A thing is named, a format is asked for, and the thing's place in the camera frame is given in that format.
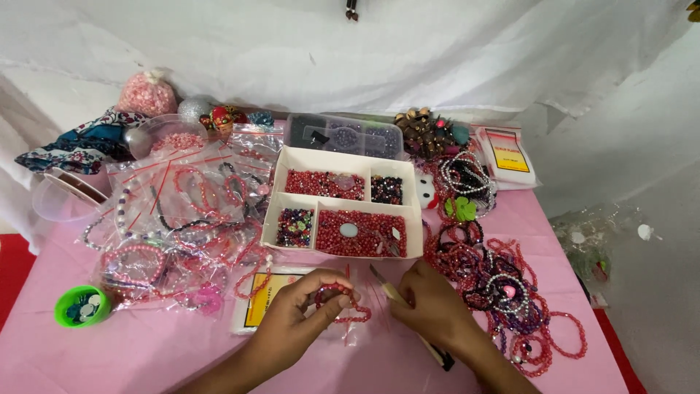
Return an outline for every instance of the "blue patterned cloth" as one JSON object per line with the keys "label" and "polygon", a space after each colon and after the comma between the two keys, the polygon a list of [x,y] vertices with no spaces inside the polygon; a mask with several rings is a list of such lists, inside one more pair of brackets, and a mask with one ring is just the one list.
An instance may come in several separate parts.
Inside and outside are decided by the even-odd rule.
{"label": "blue patterned cloth", "polygon": [[15,158],[31,171],[43,173],[49,168],[93,175],[107,157],[125,160],[130,157],[122,142],[125,128],[139,127],[148,120],[143,114],[115,112],[107,109],[103,116],[61,134],[56,142]]}

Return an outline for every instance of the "bead storage box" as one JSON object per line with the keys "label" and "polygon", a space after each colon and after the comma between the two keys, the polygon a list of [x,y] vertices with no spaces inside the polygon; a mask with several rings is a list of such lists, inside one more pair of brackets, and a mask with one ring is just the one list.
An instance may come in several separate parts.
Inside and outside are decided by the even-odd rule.
{"label": "bead storage box", "polygon": [[403,157],[403,134],[395,125],[340,116],[290,114],[284,144],[394,160]]}
{"label": "bead storage box", "polygon": [[[294,188],[299,193],[286,193],[290,170],[356,175],[365,180],[363,199],[301,194],[308,189],[305,186]],[[372,202],[370,180],[376,176],[391,178],[393,183],[401,179],[402,205]],[[368,259],[420,257],[423,255],[423,224],[415,182],[411,163],[284,147],[277,161],[272,199],[260,242],[276,249],[288,249],[281,245],[290,243],[281,243],[279,233],[303,237],[300,234],[307,231],[308,239],[295,242],[292,246],[295,250]],[[297,215],[295,219],[280,226],[280,218],[288,217],[290,212]],[[293,228],[288,232],[289,224]]]}

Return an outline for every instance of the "clear plastic lid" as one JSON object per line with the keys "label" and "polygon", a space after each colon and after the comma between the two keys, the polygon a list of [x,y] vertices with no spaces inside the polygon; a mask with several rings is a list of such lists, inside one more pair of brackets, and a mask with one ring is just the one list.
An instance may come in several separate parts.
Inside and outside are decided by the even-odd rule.
{"label": "clear plastic lid", "polygon": [[403,156],[403,135],[395,125],[340,116],[290,114],[284,144],[394,160]]}

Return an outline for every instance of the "pink tablecloth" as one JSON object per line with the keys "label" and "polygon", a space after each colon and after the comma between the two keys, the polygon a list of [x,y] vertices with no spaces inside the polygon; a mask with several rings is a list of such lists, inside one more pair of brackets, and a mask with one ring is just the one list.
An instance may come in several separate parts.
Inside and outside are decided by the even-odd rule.
{"label": "pink tablecloth", "polygon": [[[603,333],[534,194],[505,191],[499,193],[497,202],[498,207],[481,221],[486,237],[520,240],[549,308],[572,313],[586,329],[588,354],[580,360],[554,354],[553,365],[544,376],[534,379],[534,384],[544,393],[626,393]],[[424,216],[435,222],[434,214]],[[0,334],[0,392],[160,393],[244,340],[228,334],[231,308],[216,321],[184,311],[132,309],[116,312],[105,322],[85,329],[57,325],[53,320],[55,300],[63,291],[88,280],[97,256],[74,244],[80,230],[57,226],[34,264]],[[328,257],[312,259],[320,262]],[[366,261],[350,261],[360,272],[366,271]],[[409,265],[408,261],[380,261],[377,267],[397,283]],[[466,367],[458,363],[452,371],[443,372],[417,337],[374,305],[372,319],[382,324],[366,330],[357,346],[319,340],[298,364],[255,393],[478,391]],[[579,349],[580,340],[571,321],[555,318],[550,329],[562,348],[571,352]]]}

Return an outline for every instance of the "red fabric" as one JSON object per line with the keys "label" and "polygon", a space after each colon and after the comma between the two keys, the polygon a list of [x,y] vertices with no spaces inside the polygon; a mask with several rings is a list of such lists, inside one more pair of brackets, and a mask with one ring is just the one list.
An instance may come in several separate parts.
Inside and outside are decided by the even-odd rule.
{"label": "red fabric", "polygon": [[0,235],[0,331],[32,270],[36,256],[19,234]]}
{"label": "red fabric", "polygon": [[596,314],[598,324],[601,325],[603,335],[605,335],[605,340],[608,341],[608,345],[610,345],[612,356],[615,358],[619,371],[622,373],[622,378],[624,379],[624,383],[627,385],[629,394],[647,394],[646,389],[644,389],[644,386],[642,386],[642,382],[639,381],[637,374],[634,373],[632,365],[630,365],[629,360],[627,359],[627,355],[624,354],[620,340],[617,338],[615,329],[613,329],[613,325],[610,324],[605,310],[594,309],[593,312]]}

